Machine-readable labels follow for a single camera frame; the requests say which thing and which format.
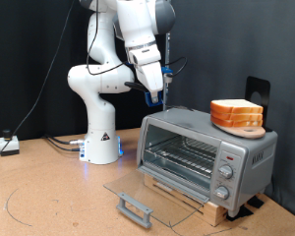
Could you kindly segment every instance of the oven control panel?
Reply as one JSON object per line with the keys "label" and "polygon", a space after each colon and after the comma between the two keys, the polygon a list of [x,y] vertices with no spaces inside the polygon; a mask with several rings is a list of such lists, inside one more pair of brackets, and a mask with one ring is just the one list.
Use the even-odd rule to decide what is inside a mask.
{"label": "oven control panel", "polygon": [[240,151],[228,149],[222,150],[219,156],[216,157],[213,179],[210,186],[211,199],[214,203],[228,209],[235,207],[243,154]]}

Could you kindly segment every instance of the control knob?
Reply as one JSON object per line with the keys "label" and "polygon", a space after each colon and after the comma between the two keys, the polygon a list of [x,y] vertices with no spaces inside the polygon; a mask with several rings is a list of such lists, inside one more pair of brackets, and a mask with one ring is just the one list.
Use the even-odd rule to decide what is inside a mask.
{"label": "control knob", "polygon": [[229,165],[221,166],[218,171],[226,179],[230,179],[233,176],[233,170]]}
{"label": "control knob", "polygon": [[214,194],[223,200],[226,200],[229,196],[228,189],[226,189],[223,186],[220,186],[217,189],[215,189]]}

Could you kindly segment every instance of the gray wall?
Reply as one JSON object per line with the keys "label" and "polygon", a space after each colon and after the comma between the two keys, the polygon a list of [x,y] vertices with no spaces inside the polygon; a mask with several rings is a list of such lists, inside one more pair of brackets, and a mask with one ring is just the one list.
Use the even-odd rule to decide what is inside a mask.
{"label": "gray wall", "polygon": [[278,134],[274,189],[266,193],[295,214],[295,0],[172,0],[174,60],[187,68],[168,104],[209,112],[213,99],[244,98],[248,76],[270,81],[266,125]]}

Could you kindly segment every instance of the black bracket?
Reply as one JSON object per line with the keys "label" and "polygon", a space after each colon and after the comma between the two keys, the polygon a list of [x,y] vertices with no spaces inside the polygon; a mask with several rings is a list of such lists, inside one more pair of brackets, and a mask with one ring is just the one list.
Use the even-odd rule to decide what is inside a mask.
{"label": "black bracket", "polygon": [[269,81],[258,79],[255,77],[248,77],[247,82],[246,82],[245,99],[248,101],[251,101],[252,95],[255,91],[262,98],[261,106],[264,108],[263,127],[265,128],[266,132],[271,132],[272,129],[266,127],[266,115],[267,115],[267,108],[268,108],[268,102],[269,102],[269,91],[270,91]]}

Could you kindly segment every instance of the oven rack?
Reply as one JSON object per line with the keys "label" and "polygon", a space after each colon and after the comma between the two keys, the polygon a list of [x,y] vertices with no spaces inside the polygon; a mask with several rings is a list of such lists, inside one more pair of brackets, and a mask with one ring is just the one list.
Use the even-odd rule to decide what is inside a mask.
{"label": "oven rack", "polygon": [[217,147],[178,136],[156,146],[148,147],[146,152],[210,179]]}

